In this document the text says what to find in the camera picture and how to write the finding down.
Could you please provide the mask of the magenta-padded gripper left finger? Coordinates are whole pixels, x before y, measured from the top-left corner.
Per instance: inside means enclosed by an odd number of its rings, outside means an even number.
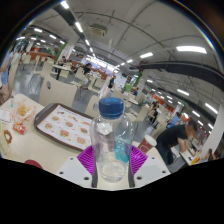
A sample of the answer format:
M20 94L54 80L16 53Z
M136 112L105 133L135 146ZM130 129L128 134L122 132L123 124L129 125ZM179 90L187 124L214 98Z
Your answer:
M98 174L92 147L87 147L77 157L69 157L56 175L82 187L96 188Z

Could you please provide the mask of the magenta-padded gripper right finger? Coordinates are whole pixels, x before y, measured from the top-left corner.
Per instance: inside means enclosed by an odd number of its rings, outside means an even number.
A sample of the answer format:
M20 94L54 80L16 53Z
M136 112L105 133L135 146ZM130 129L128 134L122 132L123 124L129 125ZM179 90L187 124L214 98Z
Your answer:
M131 148L128 170L130 188L143 187L169 174L169 170L157 156L147 156L135 146Z

